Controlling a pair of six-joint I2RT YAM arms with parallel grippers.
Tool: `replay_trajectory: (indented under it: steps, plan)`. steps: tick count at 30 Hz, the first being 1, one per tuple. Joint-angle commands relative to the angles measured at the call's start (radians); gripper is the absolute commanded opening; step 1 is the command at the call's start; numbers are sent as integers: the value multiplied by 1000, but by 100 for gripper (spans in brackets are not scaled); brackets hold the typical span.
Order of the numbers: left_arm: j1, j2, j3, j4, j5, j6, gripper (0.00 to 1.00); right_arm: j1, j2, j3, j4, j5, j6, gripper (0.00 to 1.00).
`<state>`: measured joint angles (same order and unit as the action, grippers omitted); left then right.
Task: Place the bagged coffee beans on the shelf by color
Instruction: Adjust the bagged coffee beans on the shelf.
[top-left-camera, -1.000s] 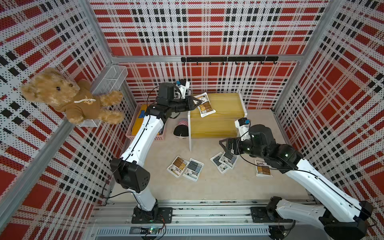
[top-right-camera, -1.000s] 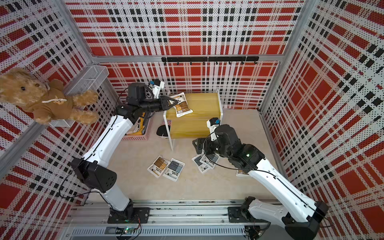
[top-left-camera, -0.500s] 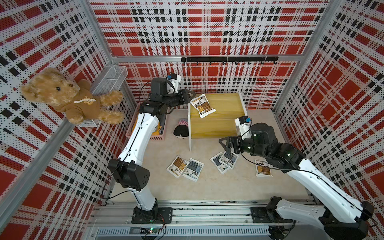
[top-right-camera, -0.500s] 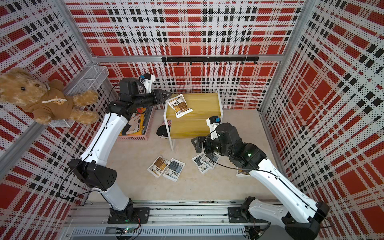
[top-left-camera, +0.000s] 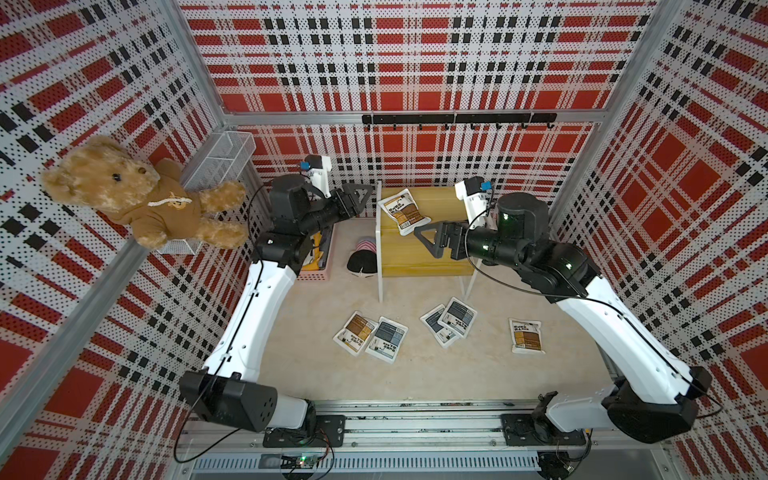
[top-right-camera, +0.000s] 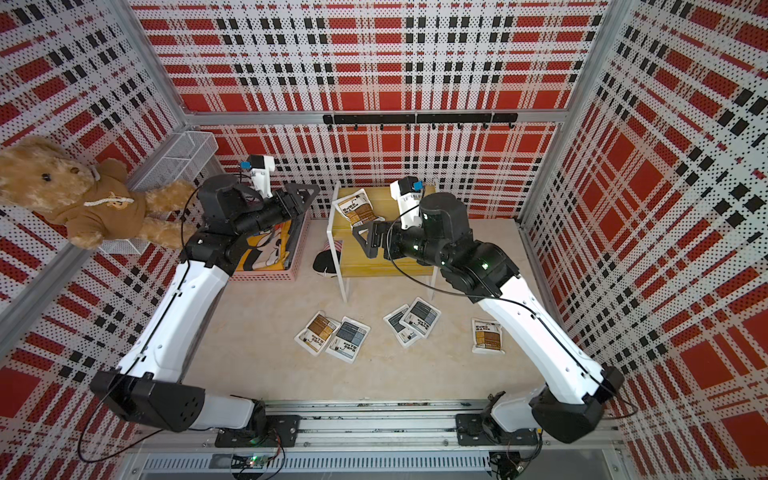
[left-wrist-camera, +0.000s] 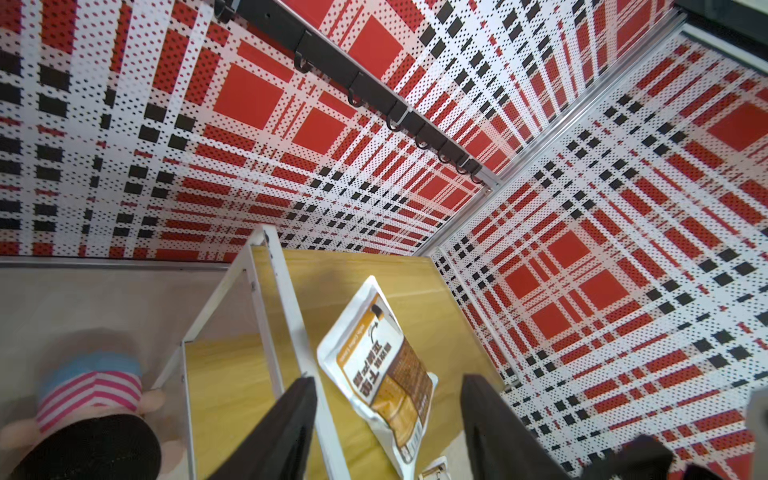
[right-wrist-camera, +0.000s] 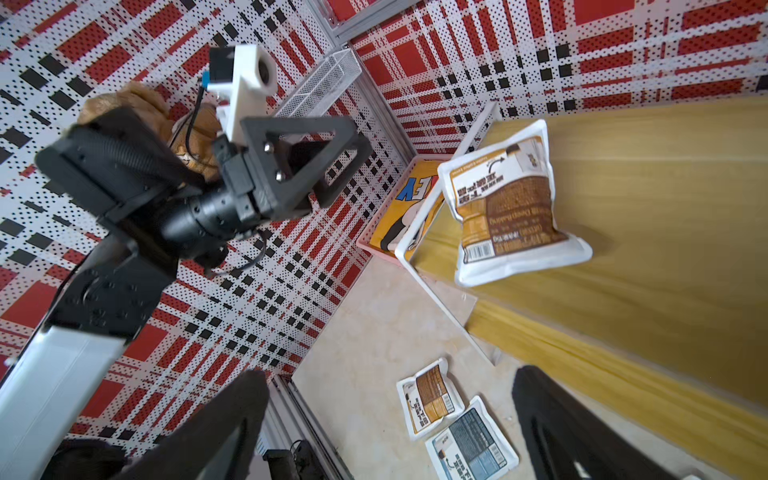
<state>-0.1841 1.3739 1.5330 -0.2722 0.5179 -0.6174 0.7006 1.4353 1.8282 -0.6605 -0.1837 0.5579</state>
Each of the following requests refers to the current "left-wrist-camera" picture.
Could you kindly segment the brown coffee bag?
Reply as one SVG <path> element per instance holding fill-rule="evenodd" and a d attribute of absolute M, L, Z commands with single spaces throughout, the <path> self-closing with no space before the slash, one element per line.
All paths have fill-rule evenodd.
<path fill-rule="evenodd" d="M 317 359 L 399 476 L 413 479 L 439 379 L 410 345 L 375 277 L 322 339 Z"/>

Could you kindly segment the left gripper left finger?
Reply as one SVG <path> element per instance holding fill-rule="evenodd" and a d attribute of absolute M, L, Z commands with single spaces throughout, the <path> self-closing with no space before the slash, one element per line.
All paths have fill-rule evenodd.
<path fill-rule="evenodd" d="M 315 379 L 295 380 L 229 458 L 222 480 L 302 479 L 317 410 Z"/>

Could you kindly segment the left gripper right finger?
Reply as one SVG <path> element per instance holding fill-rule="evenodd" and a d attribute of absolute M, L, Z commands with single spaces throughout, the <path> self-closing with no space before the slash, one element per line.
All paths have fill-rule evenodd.
<path fill-rule="evenodd" d="M 460 406 L 475 479 L 568 477 L 483 376 L 463 376 Z"/>

